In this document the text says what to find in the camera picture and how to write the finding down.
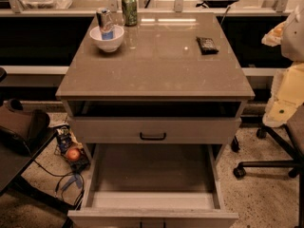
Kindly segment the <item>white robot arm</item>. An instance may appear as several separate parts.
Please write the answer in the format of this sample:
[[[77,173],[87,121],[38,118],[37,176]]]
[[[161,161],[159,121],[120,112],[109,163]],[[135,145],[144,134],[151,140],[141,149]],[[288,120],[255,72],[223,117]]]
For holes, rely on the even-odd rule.
[[[282,56],[292,61],[291,66],[275,74],[262,119],[266,126],[279,127],[304,104],[304,1],[284,22],[265,34],[261,42],[270,47],[280,46]]]

